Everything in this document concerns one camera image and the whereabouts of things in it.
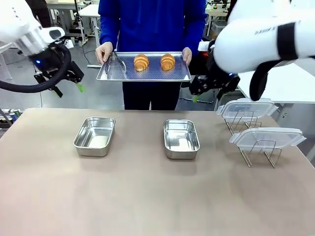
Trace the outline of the person's right hand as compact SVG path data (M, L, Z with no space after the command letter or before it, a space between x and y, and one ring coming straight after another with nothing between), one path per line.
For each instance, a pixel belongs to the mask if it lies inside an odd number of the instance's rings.
M111 42L104 42L98 46L95 50L95 56L98 63L103 65L105 62L107 62L113 50L113 44Z

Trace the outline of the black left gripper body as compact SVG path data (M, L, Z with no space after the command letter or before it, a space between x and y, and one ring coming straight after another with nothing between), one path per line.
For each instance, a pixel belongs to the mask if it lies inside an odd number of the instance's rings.
M69 49L62 43L52 43L46 50L28 56L28 59L47 79L61 74L60 80L66 80L66 72L73 61Z

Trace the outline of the person's left hand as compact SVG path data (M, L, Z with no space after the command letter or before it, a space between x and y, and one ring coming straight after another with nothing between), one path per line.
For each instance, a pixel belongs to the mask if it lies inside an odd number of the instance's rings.
M183 61L186 62L187 65L190 64L192 59L192 51L189 47L185 47L182 51Z

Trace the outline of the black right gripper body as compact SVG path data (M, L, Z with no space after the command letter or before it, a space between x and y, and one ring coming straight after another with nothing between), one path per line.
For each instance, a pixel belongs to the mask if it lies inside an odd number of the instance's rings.
M208 59L206 62L207 73L205 76L205 90L222 89L223 93L234 91L240 78L233 73L221 70L214 59L214 45L208 48Z

